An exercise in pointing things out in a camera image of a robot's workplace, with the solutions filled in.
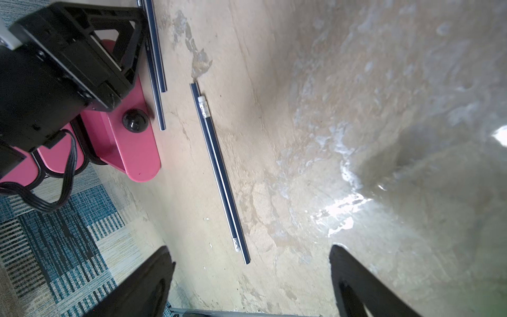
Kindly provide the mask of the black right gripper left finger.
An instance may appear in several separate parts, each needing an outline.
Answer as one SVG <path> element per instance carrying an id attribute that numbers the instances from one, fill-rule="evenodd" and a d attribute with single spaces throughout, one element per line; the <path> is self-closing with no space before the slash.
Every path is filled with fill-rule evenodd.
<path id="1" fill-rule="evenodd" d="M 86 316 L 162 316 L 176 263 L 160 247 Z"/>

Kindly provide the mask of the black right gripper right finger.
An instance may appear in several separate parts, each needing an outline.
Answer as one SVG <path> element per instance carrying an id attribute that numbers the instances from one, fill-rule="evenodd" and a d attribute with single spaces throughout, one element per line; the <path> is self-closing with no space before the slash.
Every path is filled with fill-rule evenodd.
<path id="1" fill-rule="evenodd" d="M 341 316 L 418 316 L 346 248 L 331 247 L 331 280 Z"/>

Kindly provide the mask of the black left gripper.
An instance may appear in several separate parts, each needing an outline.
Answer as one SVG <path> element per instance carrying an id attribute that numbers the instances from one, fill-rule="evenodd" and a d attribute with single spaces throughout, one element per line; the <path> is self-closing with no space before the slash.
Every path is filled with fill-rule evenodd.
<path id="1" fill-rule="evenodd" d="M 148 20 L 138 7 L 56 2 L 9 30 L 50 57 L 98 111 L 111 112 L 135 86 Z"/>

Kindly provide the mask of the pink bottom drawer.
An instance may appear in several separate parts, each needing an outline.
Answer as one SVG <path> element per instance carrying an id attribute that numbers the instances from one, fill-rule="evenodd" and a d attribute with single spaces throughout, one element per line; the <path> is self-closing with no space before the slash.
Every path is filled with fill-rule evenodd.
<path id="1" fill-rule="evenodd" d="M 140 78 L 136 79 L 134 88 L 112 112 L 85 110 L 80 117 L 91 148 L 101 161 L 135 182 L 148 182 L 161 169 L 153 128 L 148 120 L 145 131 L 129 131 L 123 125 L 123 117 L 129 110 L 149 114 Z"/>

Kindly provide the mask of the pink drawer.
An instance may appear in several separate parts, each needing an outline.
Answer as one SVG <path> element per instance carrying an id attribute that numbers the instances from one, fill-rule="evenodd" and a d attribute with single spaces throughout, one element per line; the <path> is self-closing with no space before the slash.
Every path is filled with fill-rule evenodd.
<path id="1" fill-rule="evenodd" d="M 40 182 L 41 168 L 31 153 L 1 145 L 1 182 L 33 188 Z"/>
<path id="2" fill-rule="evenodd" d="M 83 153 L 79 140 L 75 136 L 71 124 L 67 124 L 63 128 L 68 129 L 75 137 L 77 142 L 77 166 L 75 175 L 78 175 L 86 169 L 89 160 Z M 63 178 L 63 173 L 65 172 L 65 166 L 70 149 L 71 138 L 70 136 L 65 136 L 51 149 L 41 146 L 36 150 L 36 152 L 34 152 L 34 158 L 47 175 L 54 178 Z"/>
<path id="3" fill-rule="evenodd" d="M 145 131 L 129 131 L 123 125 L 123 117 L 129 110 L 149 114 L 140 78 L 136 79 L 134 88 L 112 112 L 85 110 L 80 117 L 91 148 L 101 161 L 135 182 L 148 182 L 161 169 L 153 128 L 148 120 Z"/>

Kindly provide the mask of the dark blue pencil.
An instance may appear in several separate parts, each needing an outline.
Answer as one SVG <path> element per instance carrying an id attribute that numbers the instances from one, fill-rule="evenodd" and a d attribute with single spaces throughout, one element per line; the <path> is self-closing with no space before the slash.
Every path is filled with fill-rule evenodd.
<path id="1" fill-rule="evenodd" d="M 244 238 L 244 233 L 243 233 L 242 227 L 240 225 L 240 219 L 239 219 L 239 216 L 238 216 L 238 210 L 237 210 L 236 204 L 234 202 L 234 196 L 233 196 L 231 185 L 230 185 L 230 182 L 229 182 L 229 179 L 228 179 L 228 176 L 227 176 L 227 170 L 226 170 L 225 165 L 224 165 L 223 156 L 222 156 L 222 153 L 220 151 L 219 140 L 218 140 L 218 137 L 217 137 L 217 134 L 216 134 L 216 131 L 215 131 L 214 124 L 213 124 L 213 119 L 211 117 L 211 112 L 210 112 L 209 106 L 207 104 L 207 100 L 206 100 L 206 98 L 204 96 L 199 96 L 198 101 L 199 101 L 200 108 L 201 108 L 201 110 L 203 112 L 203 117 L 205 119 L 206 128 L 207 128 L 207 131 L 209 133 L 209 137 L 210 137 L 211 142 L 212 142 L 213 150 L 215 151 L 215 160 L 216 160 L 217 165 L 219 167 L 219 172 L 220 172 L 220 177 L 221 177 L 222 185 L 223 185 L 226 197 L 227 197 L 227 202 L 228 202 L 229 210 L 230 210 L 231 215 L 232 215 L 232 220 L 233 220 L 233 223 L 234 223 L 234 227 L 236 229 L 236 234 L 237 234 L 237 237 L 238 237 L 238 240 L 239 240 L 239 244 L 240 244 L 240 248 L 241 248 L 240 253 L 242 254 L 242 257 L 244 259 L 244 263 L 246 265 L 248 265 L 248 264 L 250 264 L 251 259 L 250 259 L 250 255 L 248 253 L 246 241 L 245 241 L 245 238 Z"/>
<path id="2" fill-rule="evenodd" d="M 217 162 L 215 160 L 215 151 L 213 150 L 212 142 L 211 142 L 211 139 L 209 137 L 209 133 L 208 133 L 207 128 L 206 128 L 205 119 L 203 117 L 203 112 L 202 112 L 202 110 L 200 108 L 200 105 L 199 105 L 198 98 L 200 96 L 200 93 L 199 93 L 199 89 L 198 89 L 198 84 L 197 83 L 191 83 L 190 84 L 190 89 L 191 89 L 191 93 L 192 93 L 192 96 L 193 96 L 193 99 L 194 99 L 195 108 L 196 108 L 196 110 L 198 112 L 199 122 L 201 124 L 201 129 L 202 129 L 203 137 L 204 137 L 205 144 L 206 144 L 206 147 L 207 147 L 207 152 L 208 152 L 208 155 L 209 155 L 209 159 L 211 161 L 211 166 L 212 166 L 212 169 L 213 169 L 213 174 L 214 174 L 214 177 L 215 177 L 215 182 L 216 182 L 218 190 L 219 190 L 220 200 L 222 202 L 224 214 L 225 214 L 225 217 L 227 219 L 228 228 L 229 228 L 229 231 L 230 231 L 230 234 L 231 234 L 231 238 L 232 238 L 232 244 L 234 246 L 235 251 L 240 252 L 241 248 L 240 248 L 239 240 L 238 240 L 238 237 L 237 237 L 237 234 L 236 234 L 236 229 L 234 227 L 234 223 L 233 223 L 233 220 L 232 220 L 232 215 L 231 215 L 231 212 L 229 210 L 229 206 L 228 206 L 228 202 L 227 202 L 227 197 L 226 197 L 223 185 L 222 185 L 222 181 L 221 181 L 221 177 L 220 177 L 220 172 L 219 172 L 219 167 L 218 167 Z"/>

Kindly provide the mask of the pink top drawer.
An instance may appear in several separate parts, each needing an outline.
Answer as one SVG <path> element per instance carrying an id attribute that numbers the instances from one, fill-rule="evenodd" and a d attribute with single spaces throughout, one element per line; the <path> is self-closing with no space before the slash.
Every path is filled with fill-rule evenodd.
<path id="1" fill-rule="evenodd" d="M 31 153 L 1 145 L 1 182 L 33 188 L 40 182 L 41 168 Z"/>

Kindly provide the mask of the black pencil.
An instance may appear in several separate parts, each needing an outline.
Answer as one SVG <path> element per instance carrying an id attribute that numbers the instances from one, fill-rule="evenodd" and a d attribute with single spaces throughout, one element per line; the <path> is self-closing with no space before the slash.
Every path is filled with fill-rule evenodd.
<path id="1" fill-rule="evenodd" d="M 143 8 L 145 10 L 149 25 L 150 46 L 153 55 L 154 69 L 158 79 L 158 87 L 161 92 L 166 92 L 166 77 L 162 60 L 161 43 L 158 36 L 157 18 L 154 10 L 153 0 L 143 0 Z"/>
<path id="2" fill-rule="evenodd" d="M 143 8 L 143 0 L 137 0 L 137 6 L 140 9 L 142 9 L 143 12 L 145 13 L 145 10 Z M 165 122 L 165 115 L 164 115 L 163 106 L 162 106 L 162 93 L 163 92 L 161 92 L 158 87 L 158 79 L 157 79 L 155 69 L 154 69 L 153 55 L 152 55 L 151 46 L 150 46 L 149 30 L 148 30 L 148 36 L 147 36 L 147 43 L 146 43 L 145 47 L 146 47 L 146 52 L 147 52 L 147 62 L 148 62 L 148 68 L 149 68 L 149 75 L 150 75 L 150 79 L 151 79 L 151 86 L 152 86 L 153 96 L 154 96 L 154 110 L 155 110 L 155 113 L 157 116 L 159 129 L 161 131 L 165 131 L 166 130 L 166 122 Z"/>

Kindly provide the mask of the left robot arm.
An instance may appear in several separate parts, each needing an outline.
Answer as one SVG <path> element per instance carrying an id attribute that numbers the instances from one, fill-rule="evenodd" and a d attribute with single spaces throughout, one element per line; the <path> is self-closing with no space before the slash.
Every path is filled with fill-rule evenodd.
<path id="1" fill-rule="evenodd" d="M 1 48 L 1 174 L 87 108 L 111 112 L 135 85 L 148 20 L 138 7 L 56 2 L 15 21 Z"/>

